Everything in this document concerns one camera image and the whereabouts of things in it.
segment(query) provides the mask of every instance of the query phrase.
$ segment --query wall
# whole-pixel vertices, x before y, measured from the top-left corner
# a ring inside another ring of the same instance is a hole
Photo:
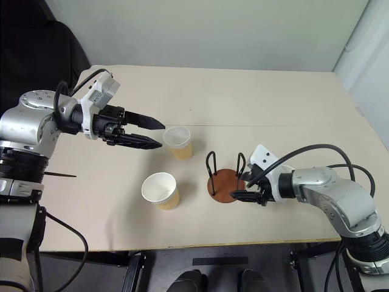
[[[389,1],[369,2],[334,71],[389,148]]]
[[[47,0],[92,64],[331,71],[367,0]]]

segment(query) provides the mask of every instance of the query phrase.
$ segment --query white table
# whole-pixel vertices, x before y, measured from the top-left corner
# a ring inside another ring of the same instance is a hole
[[[375,201],[389,226],[389,154],[333,73],[105,66],[122,85],[110,104],[157,118],[166,126],[186,125],[194,155],[177,161],[165,147],[135,150],[62,134],[48,171],[77,178],[47,176],[41,204],[79,230],[90,250],[129,250],[246,243],[314,242],[338,238],[317,208],[288,200],[266,207],[210,198],[205,157],[216,152],[218,169],[235,169],[258,144],[281,157],[296,148],[330,143],[373,174]],[[85,71],[80,79],[97,69]],[[82,96],[87,86],[77,94]],[[127,126],[162,141],[162,132]],[[314,150],[288,162],[295,168],[343,163],[331,150]],[[181,201],[171,211],[146,202],[143,180],[169,172]],[[339,173],[347,177],[346,170]],[[357,171],[367,190],[368,180]],[[47,221],[42,251],[82,251],[79,238]]]

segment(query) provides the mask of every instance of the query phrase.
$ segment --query wooden round base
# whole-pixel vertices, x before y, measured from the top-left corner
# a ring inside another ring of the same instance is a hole
[[[238,177],[236,176],[236,171],[232,169],[221,169],[218,170],[217,175],[212,175],[213,185],[215,187],[216,195],[212,195],[212,184],[211,178],[208,179],[207,187],[208,193],[211,198],[220,202],[220,203],[231,203],[236,201],[236,199],[230,196],[230,192],[236,190],[236,183]],[[244,181],[239,182],[239,190],[244,190],[246,185]]]

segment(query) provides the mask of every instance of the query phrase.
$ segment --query kraft paper cup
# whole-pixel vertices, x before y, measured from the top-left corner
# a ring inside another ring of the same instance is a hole
[[[149,176],[142,184],[142,196],[162,210],[174,209],[180,200],[176,180],[166,172]]]
[[[182,126],[171,127],[164,132],[162,139],[175,158],[186,160],[192,156],[190,132]]]

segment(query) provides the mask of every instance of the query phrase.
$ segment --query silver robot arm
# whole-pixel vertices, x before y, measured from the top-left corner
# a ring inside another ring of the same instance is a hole
[[[43,240],[46,210],[38,203],[45,168],[61,133],[83,132],[88,139],[101,138],[108,145],[141,149],[162,146],[146,136],[125,134],[123,126],[128,123],[150,130],[165,126],[152,117],[108,105],[118,87],[110,73],[102,72],[80,100],[48,90],[30,91],[2,115],[1,291],[34,291],[26,253]]]
[[[378,288],[388,288],[389,235],[371,195],[356,182],[339,177],[329,167],[294,170],[280,164],[261,176],[277,161],[267,148],[257,146],[250,157],[251,171],[243,173],[241,179],[248,181],[248,186],[257,185],[258,190],[237,190],[231,196],[262,206],[269,201],[282,203],[296,198],[321,209],[344,240],[347,255],[362,274],[361,279],[371,282],[370,276],[380,276],[376,278],[379,281],[375,281],[379,283]]]

